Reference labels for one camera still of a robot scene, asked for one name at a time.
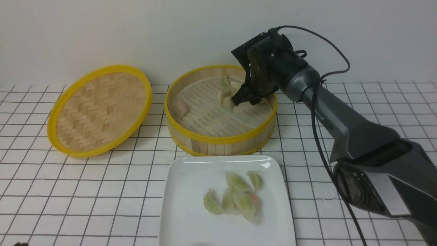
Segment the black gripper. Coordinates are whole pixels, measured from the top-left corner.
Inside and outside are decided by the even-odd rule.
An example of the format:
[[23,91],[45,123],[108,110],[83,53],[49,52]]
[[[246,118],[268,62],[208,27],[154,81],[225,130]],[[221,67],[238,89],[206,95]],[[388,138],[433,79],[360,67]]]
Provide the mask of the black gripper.
[[245,70],[245,80],[231,97],[234,105],[256,105],[287,83],[308,63],[296,53],[289,39],[271,28],[231,51]]

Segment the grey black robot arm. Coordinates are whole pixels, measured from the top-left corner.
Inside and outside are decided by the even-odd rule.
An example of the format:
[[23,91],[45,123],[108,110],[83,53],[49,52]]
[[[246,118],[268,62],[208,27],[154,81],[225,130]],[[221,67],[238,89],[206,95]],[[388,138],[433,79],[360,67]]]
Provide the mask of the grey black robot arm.
[[271,28],[231,53],[245,70],[245,81],[231,97],[235,106],[281,90],[293,102],[311,110],[312,131],[322,162],[355,223],[351,207],[415,225],[429,246],[436,245],[437,171],[420,144],[392,128],[367,120],[323,87],[321,76],[305,61],[307,52],[294,50],[281,27]]

